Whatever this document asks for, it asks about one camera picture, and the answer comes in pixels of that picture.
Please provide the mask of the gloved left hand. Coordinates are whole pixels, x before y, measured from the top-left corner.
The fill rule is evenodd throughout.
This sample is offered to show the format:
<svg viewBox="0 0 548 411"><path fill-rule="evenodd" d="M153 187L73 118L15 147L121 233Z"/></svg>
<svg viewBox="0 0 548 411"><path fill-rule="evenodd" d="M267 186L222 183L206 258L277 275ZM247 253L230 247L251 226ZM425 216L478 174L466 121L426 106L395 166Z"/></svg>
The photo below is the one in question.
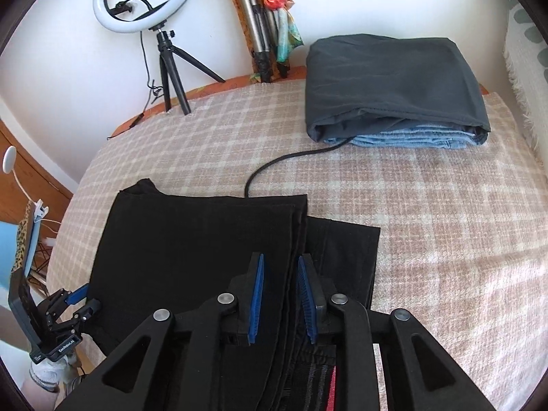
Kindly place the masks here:
<svg viewBox="0 0 548 411"><path fill-rule="evenodd" d="M69 394L81 382L78 369L82 366L76 352L63 355L60 360L52 362L43 359L39 364L30 365L30 377L42 389L56 393L63 385Z"/></svg>

